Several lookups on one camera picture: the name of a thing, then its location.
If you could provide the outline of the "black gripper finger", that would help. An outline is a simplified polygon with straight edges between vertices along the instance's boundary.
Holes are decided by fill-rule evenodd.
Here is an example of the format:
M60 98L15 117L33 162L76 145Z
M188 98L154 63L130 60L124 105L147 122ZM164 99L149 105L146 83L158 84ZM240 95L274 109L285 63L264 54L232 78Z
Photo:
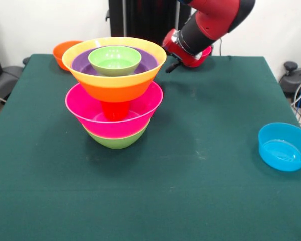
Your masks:
M177 67L179 67L181 65L181 61L176 61L174 63L172 63L166 70L165 73L171 73L172 71L174 71Z

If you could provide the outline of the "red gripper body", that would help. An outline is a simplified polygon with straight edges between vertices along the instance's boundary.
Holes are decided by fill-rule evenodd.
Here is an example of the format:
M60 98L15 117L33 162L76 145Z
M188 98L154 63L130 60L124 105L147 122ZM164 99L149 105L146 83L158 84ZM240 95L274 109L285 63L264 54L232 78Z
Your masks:
M203 63L203 54L190 53L189 46L184 41L180 31L171 29L164 37L162 47L168 53L176 57L184 66L190 68L199 67Z

